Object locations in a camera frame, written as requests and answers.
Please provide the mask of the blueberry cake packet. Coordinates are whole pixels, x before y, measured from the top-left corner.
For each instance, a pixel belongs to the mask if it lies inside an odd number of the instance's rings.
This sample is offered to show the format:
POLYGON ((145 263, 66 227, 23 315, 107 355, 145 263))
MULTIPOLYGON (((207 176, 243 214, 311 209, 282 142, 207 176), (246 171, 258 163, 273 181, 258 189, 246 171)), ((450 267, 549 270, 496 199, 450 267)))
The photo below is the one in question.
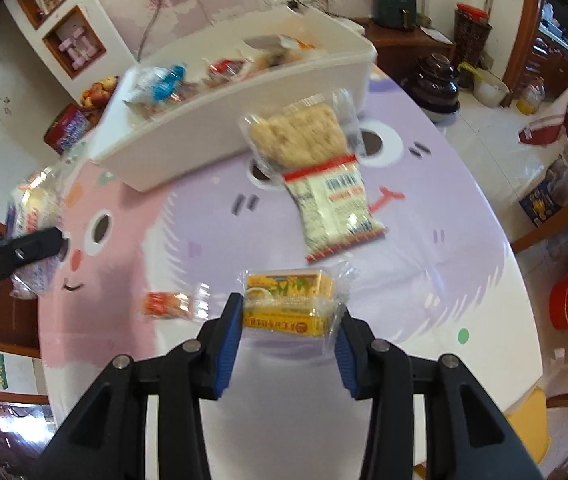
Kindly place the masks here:
MULTIPOLYGON (((5 235, 7 238, 24 238, 47 229, 60 228, 63 210, 63 190, 68 167, 63 162, 47 166, 14 188, 7 202, 5 235)), ((57 249, 54 255, 31 260, 11 276, 11 295, 30 300, 44 294, 52 285, 60 263, 57 249)))

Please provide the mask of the orange fried snack clear packet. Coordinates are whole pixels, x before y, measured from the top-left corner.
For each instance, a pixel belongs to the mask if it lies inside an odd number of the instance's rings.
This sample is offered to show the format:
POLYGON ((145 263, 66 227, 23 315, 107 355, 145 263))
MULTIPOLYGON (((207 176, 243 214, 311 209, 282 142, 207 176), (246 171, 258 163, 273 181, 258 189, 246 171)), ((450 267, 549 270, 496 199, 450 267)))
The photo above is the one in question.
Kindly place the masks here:
POLYGON ((141 302, 141 312, 164 320, 207 321, 210 316, 210 287, 197 283, 180 289, 150 289, 141 302))

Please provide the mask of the yellow small snack packet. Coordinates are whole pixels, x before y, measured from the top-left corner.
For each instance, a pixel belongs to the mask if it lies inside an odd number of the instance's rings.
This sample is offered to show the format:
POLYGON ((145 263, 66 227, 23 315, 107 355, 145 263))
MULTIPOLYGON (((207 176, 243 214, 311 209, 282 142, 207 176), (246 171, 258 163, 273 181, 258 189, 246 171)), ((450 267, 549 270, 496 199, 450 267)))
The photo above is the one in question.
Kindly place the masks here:
POLYGON ((245 271, 241 284, 248 340, 286 359, 327 353, 356 278, 348 261, 308 269, 245 271))

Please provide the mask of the red white biscuit packet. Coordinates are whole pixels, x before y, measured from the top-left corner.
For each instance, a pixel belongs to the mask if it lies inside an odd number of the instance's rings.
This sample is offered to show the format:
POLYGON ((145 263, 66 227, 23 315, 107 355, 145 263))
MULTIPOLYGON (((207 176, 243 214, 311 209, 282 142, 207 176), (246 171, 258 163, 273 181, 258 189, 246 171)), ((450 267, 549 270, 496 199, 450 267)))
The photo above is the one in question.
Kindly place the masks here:
POLYGON ((386 232, 369 211, 354 155, 287 172, 284 183, 300 214, 308 262, 376 240, 386 232))

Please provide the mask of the silver white snack bag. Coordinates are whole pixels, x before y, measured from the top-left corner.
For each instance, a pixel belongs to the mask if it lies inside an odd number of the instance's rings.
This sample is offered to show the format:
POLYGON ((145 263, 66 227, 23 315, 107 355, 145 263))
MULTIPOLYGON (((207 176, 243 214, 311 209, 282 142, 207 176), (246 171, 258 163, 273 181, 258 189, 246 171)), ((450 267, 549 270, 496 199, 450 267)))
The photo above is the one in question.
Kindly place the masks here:
POLYGON ((153 84, 156 79, 157 66, 138 67, 132 75, 130 87, 124 91, 122 99, 129 105, 145 107, 149 110, 156 108, 161 103, 153 100, 153 84))

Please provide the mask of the blue snack packet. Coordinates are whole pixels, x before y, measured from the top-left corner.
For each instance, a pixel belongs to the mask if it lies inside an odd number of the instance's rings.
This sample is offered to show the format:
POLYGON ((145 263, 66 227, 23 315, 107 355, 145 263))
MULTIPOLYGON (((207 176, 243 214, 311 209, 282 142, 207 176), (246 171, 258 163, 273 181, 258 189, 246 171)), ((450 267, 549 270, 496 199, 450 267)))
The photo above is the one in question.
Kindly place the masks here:
POLYGON ((186 66, 177 64, 170 67, 157 67, 155 74, 156 79, 151 93, 153 93, 155 102, 162 102, 169 99, 174 90, 182 84, 186 76, 186 66))

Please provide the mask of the large rice cake pack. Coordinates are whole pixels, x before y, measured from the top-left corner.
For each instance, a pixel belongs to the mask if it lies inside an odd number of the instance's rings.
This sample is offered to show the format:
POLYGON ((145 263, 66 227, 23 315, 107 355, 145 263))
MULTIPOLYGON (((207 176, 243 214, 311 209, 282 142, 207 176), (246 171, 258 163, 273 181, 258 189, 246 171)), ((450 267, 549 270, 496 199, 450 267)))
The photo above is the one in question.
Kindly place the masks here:
POLYGON ((239 120, 259 170, 271 179, 346 155, 365 155, 351 93, 336 89, 239 120))

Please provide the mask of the red square snack packet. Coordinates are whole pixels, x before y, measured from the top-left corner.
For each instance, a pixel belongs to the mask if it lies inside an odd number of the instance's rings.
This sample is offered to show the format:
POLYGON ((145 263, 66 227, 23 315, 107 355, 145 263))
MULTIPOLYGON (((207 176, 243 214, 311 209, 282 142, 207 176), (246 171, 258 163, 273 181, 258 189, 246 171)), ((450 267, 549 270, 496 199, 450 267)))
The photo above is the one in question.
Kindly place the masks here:
POLYGON ((225 84, 241 77, 247 62, 242 58, 221 58, 211 63, 207 74, 211 84, 225 84))

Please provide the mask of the orange white wafer packet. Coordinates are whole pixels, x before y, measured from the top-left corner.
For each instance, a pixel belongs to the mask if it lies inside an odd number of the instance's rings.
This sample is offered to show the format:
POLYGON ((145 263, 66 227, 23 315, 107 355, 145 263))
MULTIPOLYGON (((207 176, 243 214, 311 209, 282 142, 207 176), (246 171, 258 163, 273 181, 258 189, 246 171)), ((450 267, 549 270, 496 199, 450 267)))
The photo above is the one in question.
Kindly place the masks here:
POLYGON ((315 50, 312 44, 286 35, 261 35, 243 39, 247 47, 263 53, 305 55, 315 50))

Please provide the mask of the red round tin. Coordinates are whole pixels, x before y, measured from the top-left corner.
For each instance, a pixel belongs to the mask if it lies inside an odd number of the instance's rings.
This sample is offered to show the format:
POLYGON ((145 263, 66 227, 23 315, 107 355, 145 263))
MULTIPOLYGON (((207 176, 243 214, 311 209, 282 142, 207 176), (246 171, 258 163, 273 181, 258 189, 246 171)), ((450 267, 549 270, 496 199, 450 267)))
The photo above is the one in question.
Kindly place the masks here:
POLYGON ((53 120, 46 133, 44 143, 57 154, 63 155, 90 130, 91 123, 75 104, 67 105, 53 120))

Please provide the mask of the white plastic storage bin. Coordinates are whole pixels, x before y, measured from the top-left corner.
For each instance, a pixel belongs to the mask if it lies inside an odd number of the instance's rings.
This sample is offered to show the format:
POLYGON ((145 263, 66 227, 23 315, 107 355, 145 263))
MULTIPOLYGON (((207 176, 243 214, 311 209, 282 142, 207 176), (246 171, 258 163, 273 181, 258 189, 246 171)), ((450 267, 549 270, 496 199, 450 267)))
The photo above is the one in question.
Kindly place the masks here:
POLYGON ((145 192, 196 168, 247 150, 241 122, 316 94, 345 89, 363 110, 377 52, 364 36, 325 13, 306 8, 251 12, 185 36, 131 66, 92 130, 88 157, 120 181, 145 192), (285 36, 310 46, 303 60, 205 89, 184 103, 150 113, 129 102, 145 68, 182 64, 186 78, 206 76, 223 58, 256 58, 252 38, 285 36))

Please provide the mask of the pink dumbbells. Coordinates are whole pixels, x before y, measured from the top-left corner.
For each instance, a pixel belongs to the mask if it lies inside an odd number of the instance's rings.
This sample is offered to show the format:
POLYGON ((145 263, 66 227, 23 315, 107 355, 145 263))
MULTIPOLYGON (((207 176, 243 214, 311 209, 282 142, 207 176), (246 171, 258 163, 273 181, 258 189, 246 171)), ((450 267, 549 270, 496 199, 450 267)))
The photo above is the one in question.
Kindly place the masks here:
POLYGON ((98 55, 98 47, 90 39, 84 26, 76 27, 71 36, 60 43, 58 50, 69 56, 73 70, 82 68, 98 55))

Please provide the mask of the blue yellow box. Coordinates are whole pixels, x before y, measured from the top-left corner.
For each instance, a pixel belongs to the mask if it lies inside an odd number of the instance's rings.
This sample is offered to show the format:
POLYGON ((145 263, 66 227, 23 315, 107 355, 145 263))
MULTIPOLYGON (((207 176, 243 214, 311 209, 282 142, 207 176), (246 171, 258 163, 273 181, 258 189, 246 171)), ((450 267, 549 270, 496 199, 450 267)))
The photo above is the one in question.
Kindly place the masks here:
POLYGON ((519 205, 537 228, 568 204, 568 162, 557 158, 523 194, 519 205))

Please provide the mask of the wooden tv cabinet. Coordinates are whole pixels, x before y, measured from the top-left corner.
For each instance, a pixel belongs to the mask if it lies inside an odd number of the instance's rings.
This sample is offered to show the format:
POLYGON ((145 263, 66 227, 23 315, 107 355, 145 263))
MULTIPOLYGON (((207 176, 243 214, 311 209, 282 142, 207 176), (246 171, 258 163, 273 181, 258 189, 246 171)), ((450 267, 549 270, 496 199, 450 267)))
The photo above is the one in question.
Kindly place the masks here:
POLYGON ((377 50, 377 66, 395 82, 409 76, 417 62, 431 53, 453 60, 455 44, 432 39, 418 27, 398 30, 380 27, 370 18, 356 18, 355 21, 364 27, 365 37, 377 50))

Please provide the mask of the dark green air fryer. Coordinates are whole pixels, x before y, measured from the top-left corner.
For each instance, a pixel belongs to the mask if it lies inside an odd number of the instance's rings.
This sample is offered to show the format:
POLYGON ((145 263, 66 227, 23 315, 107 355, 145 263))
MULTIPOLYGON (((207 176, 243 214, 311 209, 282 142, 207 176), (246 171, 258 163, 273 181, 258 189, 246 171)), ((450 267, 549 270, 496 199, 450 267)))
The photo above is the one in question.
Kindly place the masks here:
POLYGON ((412 30, 416 14, 416 0, 373 0, 373 22, 380 27, 412 30))

